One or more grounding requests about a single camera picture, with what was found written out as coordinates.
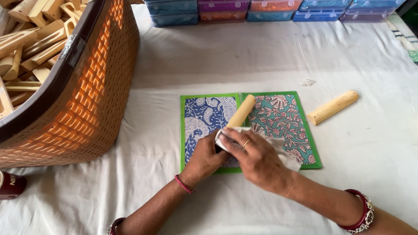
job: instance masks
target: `embellished bangle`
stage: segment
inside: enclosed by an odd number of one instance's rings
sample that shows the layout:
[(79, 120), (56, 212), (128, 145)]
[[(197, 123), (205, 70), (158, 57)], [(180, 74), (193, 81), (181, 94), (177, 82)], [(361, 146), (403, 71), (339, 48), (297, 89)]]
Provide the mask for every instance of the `embellished bangle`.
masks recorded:
[(177, 183), (183, 187), (184, 190), (186, 190), (188, 193), (192, 193), (194, 191), (196, 191), (196, 189), (190, 190), (186, 185), (184, 185), (179, 179), (178, 179), (178, 175), (175, 175), (174, 178), (176, 179)]
[(366, 195), (362, 194), (361, 192), (357, 190), (347, 189), (345, 191), (351, 194), (357, 195), (361, 198), (363, 202), (363, 214), (362, 214), (362, 218), (354, 225), (351, 225), (351, 226), (338, 225), (338, 226), (351, 234), (366, 231), (369, 228), (369, 225), (373, 222), (373, 218), (375, 217), (373, 214), (374, 208), (373, 208), (372, 201)]
[(124, 219), (126, 219), (126, 218), (119, 218), (119, 219), (115, 220), (115, 221), (114, 221), (114, 222), (113, 222), (113, 223), (109, 226), (109, 228), (107, 229), (107, 233), (106, 233), (106, 235), (116, 235), (115, 228), (116, 228), (116, 226), (120, 225), (120, 223), (122, 223), (122, 221), (123, 221)]

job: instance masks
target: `basket rim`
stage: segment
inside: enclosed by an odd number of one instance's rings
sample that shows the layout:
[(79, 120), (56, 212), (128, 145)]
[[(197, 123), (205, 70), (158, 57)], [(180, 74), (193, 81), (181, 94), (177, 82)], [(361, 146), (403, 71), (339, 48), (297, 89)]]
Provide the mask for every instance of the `basket rim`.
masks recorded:
[[(106, 0), (90, 1), (72, 34), (80, 36), (87, 42), (105, 2)], [(57, 60), (41, 87), (22, 106), (0, 119), (0, 144), (38, 120), (59, 98), (73, 71), (74, 68), (67, 62)]]

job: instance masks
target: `white cloth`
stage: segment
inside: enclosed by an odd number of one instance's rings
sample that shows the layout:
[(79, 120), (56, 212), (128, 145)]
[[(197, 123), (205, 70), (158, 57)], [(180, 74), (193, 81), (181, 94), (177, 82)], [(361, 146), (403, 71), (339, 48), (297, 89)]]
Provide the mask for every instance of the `white cloth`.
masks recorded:
[[(145, 5), (133, 9), (140, 52), (114, 147), (88, 163), (3, 169), (28, 178), (22, 195), (0, 202), (3, 234), (103, 235), (142, 206), (179, 173), (180, 95), (295, 90), (309, 113), (350, 89), (358, 101), (309, 123), (324, 167), (299, 173), (360, 190), (418, 228), (418, 66), (385, 23), (153, 28)], [(301, 86), (307, 79), (316, 83)], [(160, 232), (232, 234), (347, 233), (242, 174), (203, 181)]]
[[(241, 133), (241, 131), (244, 131), (244, 130), (251, 130), (251, 127), (235, 127), (234, 129), (237, 132)], [(216, 133), (215, 144), (229, 153), (228, 149), (222, 144), (221, 140), (219, 139), (219, 136), (221, 135), (221, 133), (224, 133), (223, 129), (221, 129), (220, 131), (218, 131), (218, 133)], [(261, 137), (263, 137), (264, 139), (266, 139), (264, 133), (261, 133), (259, 135)], [(281, 138), (268, 138), (266, 140), (274, 148), (274, 150), (277, 153), (277, 157), (279, 157), (280, 161), (282, 161), (283, 165), (287, 169), (290, 169), (290, 170), (296, 171), (296, 172), (299, 171), (299, 169), (301, 168), (302, 163), (299, 162), (293, 154), (288, 153), (288, 152), (283, 150), (283, 139), (281, 139)]]

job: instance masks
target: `paper cup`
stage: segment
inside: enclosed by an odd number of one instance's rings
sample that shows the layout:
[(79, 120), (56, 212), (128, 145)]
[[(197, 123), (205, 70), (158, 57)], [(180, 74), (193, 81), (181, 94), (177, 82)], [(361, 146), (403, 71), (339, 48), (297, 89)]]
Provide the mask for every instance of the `paper cup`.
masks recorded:
[(26, 188), (26, 178), (0, 171), (0, 200), (18, 197)]

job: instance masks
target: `green frame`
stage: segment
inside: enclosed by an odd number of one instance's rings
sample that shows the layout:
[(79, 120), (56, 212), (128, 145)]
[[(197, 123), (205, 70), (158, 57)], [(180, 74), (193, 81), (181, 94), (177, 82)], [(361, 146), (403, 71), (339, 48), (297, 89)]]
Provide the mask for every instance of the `green frame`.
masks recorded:
[[(319, 154), (318, 154), (318, 151), (316, 149), (315, 141), (314, 141), (314, 138), (312, 137), (311, 130), (309, 129), (308, 122), (306, 121), (305, 112), (303, 111), (303, 107), (301, 105), (301, 100), (299, 99), (298, 93), (296, 91), (241, 93), (241, 99), (245, 100), (245, 98), (249, 94), (254, 95), (254, 96), (257, 96), (257, 95), (294, 95), (295, 96), (296, 103), (298, 104), (299, 111), (301, 112), (301, 118), (302, 118), (302, 121), (303, 121), (303, 125), (305, 126), (306, 135), (308, 136), (308, 139), (311, 141), (311, 144), (312, 144), (312, 152), (313, 152), (313, 156), (315, 157), (315, 162), (316, 162), (314, 164), (302, 164), (301, 170), (322, 168), (322, 163), (321, 163), (321, 160), (319, 159)], [(244, 124), (247, 127), (251, 126), (250, 122), (248, 121), (248, 117), (245, 119)]]
[[(181, 149), (180, 149), (180, 172), (183, 171), (186, 163), (184, 161), (185, 156), (185, 149), (184, 144), (186, 143), (186, 137), (184, 136), (184, 105), (186, 103), (186, 99), (193, 99), (193, 98), (206, 98), (206, 97), (235, 97), (237, 101), (237, 109), (241, 105), (240, 95), (239, 93), (226, 93), (226, 94), (210, 94), (210, 95), (182, 95), (180, 96), (180, 121), (181, 121)], [(230, 174), (230, 173), (242, 173), (240, 167), (221, 167), (217, 169), (214, 174)]]

